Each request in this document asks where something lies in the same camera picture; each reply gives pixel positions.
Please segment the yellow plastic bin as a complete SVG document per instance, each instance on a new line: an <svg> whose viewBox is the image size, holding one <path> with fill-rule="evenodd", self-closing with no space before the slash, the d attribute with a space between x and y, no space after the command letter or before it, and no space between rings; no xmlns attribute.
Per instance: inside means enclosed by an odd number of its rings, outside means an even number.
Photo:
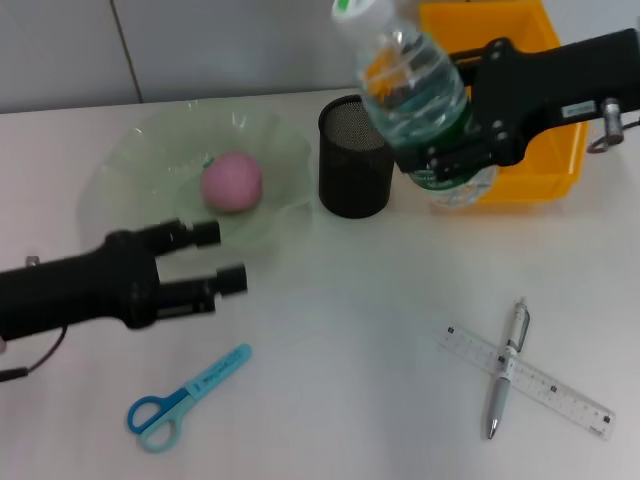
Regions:
<svg viewBox="0 0 640 480"><path fill-rule="evenodd" d="M506 37L524 52L560 45L541 0L469 0L427 2L419 6L425 31L449 53L485 46ZM544 132L529 144L525 158L502 168L482 204L533 204L564 197L579 180L589 124Z"/></svg>

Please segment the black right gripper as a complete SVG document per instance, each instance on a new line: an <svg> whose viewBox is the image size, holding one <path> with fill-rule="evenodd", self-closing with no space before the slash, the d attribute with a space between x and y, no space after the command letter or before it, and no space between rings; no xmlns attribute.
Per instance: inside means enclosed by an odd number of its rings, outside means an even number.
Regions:
<svg viewBox="0 0 640 480"><path fill-rule="evenodd" d="M484 56L483 48L475 48L449 58L464 86L472 86L481 133L395 145L403 173L427 171L445 181L515 165L542 132L603 119L607 98L618 100L623 114L640 111L640 32L633 28L538 53L524 53L501 38Z"/></svg>

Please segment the clear plastic ruler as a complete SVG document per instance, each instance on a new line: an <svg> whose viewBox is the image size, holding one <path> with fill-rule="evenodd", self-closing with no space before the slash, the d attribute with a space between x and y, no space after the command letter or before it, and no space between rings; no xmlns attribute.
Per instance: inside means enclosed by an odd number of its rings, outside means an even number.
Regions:
<svg viewBox="0 0 640 480"><path fill-rule="evenodd" d="M459 326L449 326L439 331L436 338L451 353L496 377L498 357L502 354L497 346ZM509 393L513 390L598 438L606 440L611 436L616 420L613 411L518 358Z"/></svg>

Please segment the black mesh pen holder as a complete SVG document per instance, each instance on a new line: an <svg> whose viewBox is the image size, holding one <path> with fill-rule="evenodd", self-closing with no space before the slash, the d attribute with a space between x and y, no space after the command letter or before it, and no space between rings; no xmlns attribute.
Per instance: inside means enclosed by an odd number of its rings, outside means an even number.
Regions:
<svg viewBox="0 0 640 480"><path fill-rule="evenodd" d="M318 118L318 195L331 213L371 217L390 197L394 158L357 94L326 105Z"/></svg>

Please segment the silver ballpoint pen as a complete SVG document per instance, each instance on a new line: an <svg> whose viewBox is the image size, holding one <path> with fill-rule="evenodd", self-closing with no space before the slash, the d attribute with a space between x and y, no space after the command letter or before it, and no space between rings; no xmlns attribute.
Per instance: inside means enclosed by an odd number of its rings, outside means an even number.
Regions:
<svg viewBox="0 0 640 480"><path fill-rule="evenodd" d="M515 364L521 353L530 323L530 313L525 297L521 297L514 307L509 335L502 354L498 357L498 368L493 384L486 416L487 438L492 439L502 421Z"/></svg>

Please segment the clear water bottle green label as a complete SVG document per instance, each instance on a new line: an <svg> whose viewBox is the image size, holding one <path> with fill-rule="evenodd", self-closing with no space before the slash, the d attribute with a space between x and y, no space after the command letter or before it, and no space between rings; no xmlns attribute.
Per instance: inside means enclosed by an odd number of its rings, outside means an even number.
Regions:
<svg viewBox="0 0 640 480"><path fill-rule="evenodd" d="M355 49L364 106L398 168L441 207L467 207L485 195L496 167L439 180L426 162L478 130L446 52L394 0L333 0L331 16Z"/></svg>

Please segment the pink peach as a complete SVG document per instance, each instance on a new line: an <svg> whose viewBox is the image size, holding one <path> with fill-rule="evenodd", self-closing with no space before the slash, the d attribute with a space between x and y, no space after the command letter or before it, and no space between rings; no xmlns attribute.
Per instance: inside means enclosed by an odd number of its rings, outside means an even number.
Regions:
<svg viewBox="0 0 640 480"><path fill-rule="evenodd" d="M259 203L262 193L261 167L246 152L227 152L204 165L200 195L210 209L232 214L244 212Z"/></svg>

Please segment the blue scissors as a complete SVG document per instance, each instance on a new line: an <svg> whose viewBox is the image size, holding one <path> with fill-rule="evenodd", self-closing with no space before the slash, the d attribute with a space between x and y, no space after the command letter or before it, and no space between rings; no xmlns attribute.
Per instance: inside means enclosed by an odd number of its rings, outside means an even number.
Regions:
<svg viewBox="0 0 640 480"><path fill-rule="evenodd" d="M180 438L184 416L243 367L252 355L250 345L238 345L170 395L148 395L136 400L127 412L129 431L138 437L138 443L147 452L162 453L171 449ZM156 412L142 423L136 424L136 413L147 404L155 405Z"/></svg>

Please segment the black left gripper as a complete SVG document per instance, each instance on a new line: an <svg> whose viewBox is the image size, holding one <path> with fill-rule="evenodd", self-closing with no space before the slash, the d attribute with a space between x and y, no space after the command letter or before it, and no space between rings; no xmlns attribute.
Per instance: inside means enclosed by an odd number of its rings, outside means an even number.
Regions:
<svg viewBox="0 0 640 480"><path fill-rule="evenodd" d="M155 256L220 243L215 220L191 226L173 220L149 228L149 250L136 234L122 231L88 253L0 272L0 338L17 340L102 317L141 329L157 318L157 293L159 318L214 312L217 296L247 291L243 264L160 285Z"/></svg>

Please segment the green glass fruit plate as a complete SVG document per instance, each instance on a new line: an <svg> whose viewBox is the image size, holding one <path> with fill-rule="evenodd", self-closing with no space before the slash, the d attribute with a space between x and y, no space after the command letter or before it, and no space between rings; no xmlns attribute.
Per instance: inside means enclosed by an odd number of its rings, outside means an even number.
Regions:
<svg viewBox="0 0 640 480"><path fill-rule="evenodd" d="M238 214L206 207L199 193L204 168L231 151L251 154L263 173L261 201ZM256 250L276 237L287 210L311 201L310 157L302 133L254 100L169 104L130 129L86 184L77 205L81 245L174 219L216 220L222 244L205 255Z"/></svg>

